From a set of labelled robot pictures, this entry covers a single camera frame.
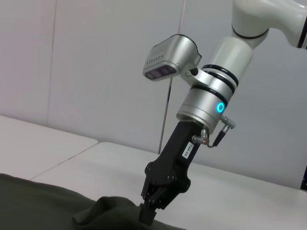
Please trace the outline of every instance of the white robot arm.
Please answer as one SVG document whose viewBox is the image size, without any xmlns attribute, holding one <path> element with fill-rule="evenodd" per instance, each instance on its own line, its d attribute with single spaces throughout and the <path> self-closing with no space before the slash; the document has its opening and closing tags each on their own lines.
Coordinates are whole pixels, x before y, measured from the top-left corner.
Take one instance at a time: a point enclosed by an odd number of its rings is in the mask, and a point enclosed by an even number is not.
<svg viewBox="0 0 307 230">
<path fill-rule="evenodd" d="M 307 7 L 292 0 L 234 0 L 232 37 L 225 37 L 201 69 L 201 55 L 187 36 L 176 34 L 154 46 L 143 75 L 159 81 L 180 75 L 191 89 L 177 113 L 179 123 L 159 158 L 145 169 L 140 221 L 151 224 L 157 208 L 164 209 L 189 189 L 187 171 L 200 144 L 216 147 L 236 125 L 223 115 L 248 66 L 253 49 L 270 28 L 281 30 L 290 45 L 307 49 Z M 219 121 L 225 126 L 213 145 L 210 134 Z"/>
</svg>

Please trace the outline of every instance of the green cloth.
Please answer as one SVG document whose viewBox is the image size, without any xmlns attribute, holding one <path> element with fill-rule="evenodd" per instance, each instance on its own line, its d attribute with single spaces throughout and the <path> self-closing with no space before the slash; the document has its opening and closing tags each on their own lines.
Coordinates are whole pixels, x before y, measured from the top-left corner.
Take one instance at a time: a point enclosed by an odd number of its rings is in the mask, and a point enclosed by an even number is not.
<svg viewBox="0 0 307 230">
<path fill-rule="evenodd" d="M 122 197 L 93 201 L 48 184 L 0 174 L 1 230 L 174 230 L 138 221 L 140 208 Z"/>
</svg>

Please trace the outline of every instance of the silver camera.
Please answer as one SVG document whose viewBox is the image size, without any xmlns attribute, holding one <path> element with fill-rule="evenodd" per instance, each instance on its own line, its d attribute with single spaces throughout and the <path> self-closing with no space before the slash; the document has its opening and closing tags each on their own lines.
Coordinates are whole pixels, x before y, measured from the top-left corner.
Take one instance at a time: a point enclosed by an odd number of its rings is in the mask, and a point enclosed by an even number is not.
<svg viewBox="0 0 307 230">
<path fill-rule="evenodd" d="M 142 73 L 149 80 L 160 81 L 196 68 L 200 60 L 195 42 L 176 34 L 152 48 Z"/>
</svg>

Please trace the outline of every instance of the white wall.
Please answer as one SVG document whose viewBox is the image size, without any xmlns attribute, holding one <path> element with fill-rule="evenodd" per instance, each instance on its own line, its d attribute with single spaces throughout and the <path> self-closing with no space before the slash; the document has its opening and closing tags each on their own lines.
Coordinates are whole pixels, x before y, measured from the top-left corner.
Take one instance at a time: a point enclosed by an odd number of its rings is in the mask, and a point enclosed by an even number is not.
<svg viewBox="0 0 307 230">
<path fill-rule="evenodd" d="M 168 83 L 142 76 L 152 46 L 176 34 L 178 0 L 60 0 L 48 125 L 158 151 Z"/>
<path fill-rule="evenodd" d="M 0 1 L 0 115 L 47 125 L 55 3 Z"/>
<path fill-rule="evenodd" d="M 232 1 L 188 0 L 182 33 L 199 47 L 206 64 L 221 38 L 231 34 Z M 257 179 L 299 188 L 307 165 L 307 51 L 289 46 L 271 29 L 225 115 L 237 126 L 217 148 L 202 146 L 195 162 Z M 174 79 L 164 145 L 176 124 L 176 113 L 189 86 Z"/>
</svg>

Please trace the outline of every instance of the white table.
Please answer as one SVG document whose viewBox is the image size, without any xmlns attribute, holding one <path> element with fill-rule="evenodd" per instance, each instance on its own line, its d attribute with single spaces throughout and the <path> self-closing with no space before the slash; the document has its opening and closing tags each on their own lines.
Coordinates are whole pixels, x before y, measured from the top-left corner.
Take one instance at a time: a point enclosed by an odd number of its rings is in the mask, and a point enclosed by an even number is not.
<svg viewBox="0 0 307 230">
<path fill-rule="evenodd" d="M 0 173 L 30 180 L 97 143 L 0 116 Z"/>
<path fill-rule="evenodd" d="M 100 143 L 35 179 L 97 200 L 124 196 L 142 202 L 147 163 L 156 154 Z M 307 193 L 191 164 L 191 187 L 156 219 L 188 230 L 306 230 Z"/>
</svg>

